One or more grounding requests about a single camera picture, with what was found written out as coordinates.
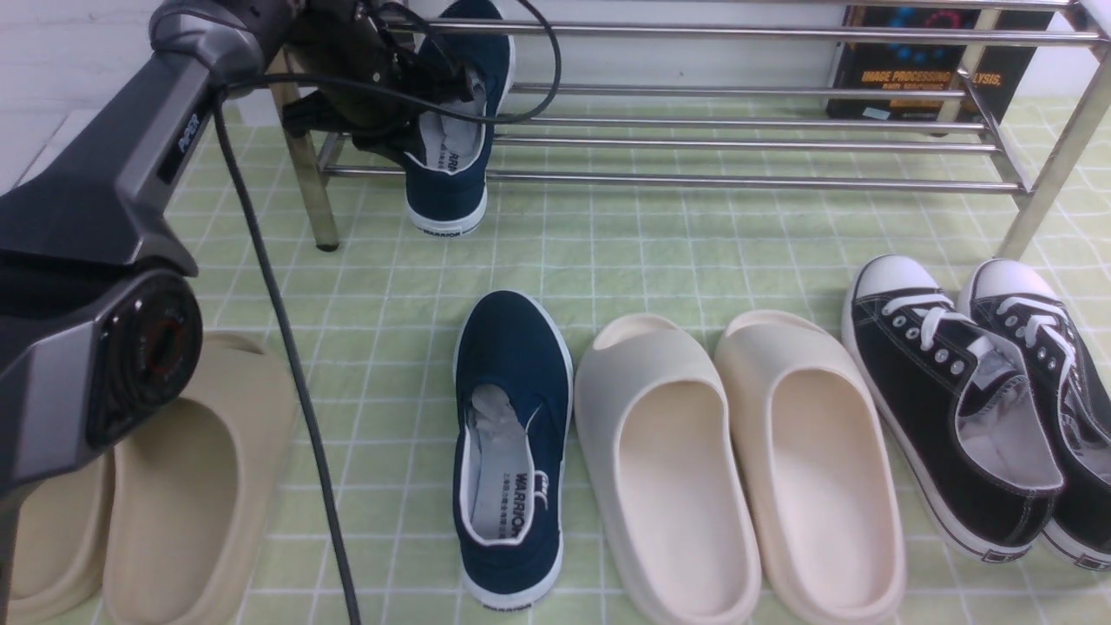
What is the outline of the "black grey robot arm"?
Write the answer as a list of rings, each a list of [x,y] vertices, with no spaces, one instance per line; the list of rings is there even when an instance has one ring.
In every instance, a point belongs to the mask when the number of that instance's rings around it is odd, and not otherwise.
[[[297,130],[396,135],[468,98],[420,16],[382,1],[164,1],[152,53],[31,181],[3,195],[3,622],[107,589],[136,624],[236,613],[303,379],[206,332],[164,211],[227,99],[312,84]]]

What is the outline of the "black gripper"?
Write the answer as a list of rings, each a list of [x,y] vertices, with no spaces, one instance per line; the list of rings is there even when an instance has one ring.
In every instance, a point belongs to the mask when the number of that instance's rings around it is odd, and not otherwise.
[[[394,1],[311,1],[286,43],[311,75],[446,104],[461,95],[461,60],[434,28]],[[293,137],[337,132],[358,150],[384,157],[406,171],[430,171],[417,119],[422,108],[392,95],[322,84],[283,105],[281,123]]]

